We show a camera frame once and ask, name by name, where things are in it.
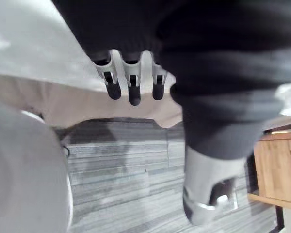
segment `black fabric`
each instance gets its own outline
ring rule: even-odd
[[[291,82],[291,0],[54,0],[91,58],[153,51],[176,77],[188,145],[217,158],[249,156]]]

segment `black sleeve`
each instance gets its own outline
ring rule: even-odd
[[[187,4],[157,30],[187,144],[224,159],[252,153],[283,107],[276,89],[291,82],[291,3],[230,2]]]

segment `beige fabric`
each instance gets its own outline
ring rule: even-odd
[[[169,93],[160,101],[154,100],[152,93],[142,94],[141,99],[134,107],[126,95],[113,100],[103,92],[0,75],[1,102],[41,113],[52,126],[69,127],[89,119],[113,117],[153,119],[165,128],[182,121],[181,107]]]

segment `gray carpet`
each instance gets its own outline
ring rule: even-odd
[[[182,209],[181,125],[152,121],[88,121],[65,137],[74,201],[70,233],[267,233],[275,208],[247,198],[248,167],[234,200],[217,219],[194,227]]]

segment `wooden furniture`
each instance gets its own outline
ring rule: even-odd
[[[258,194],[252,200],[291,208],[291,133],[266,135],[255,147]]]

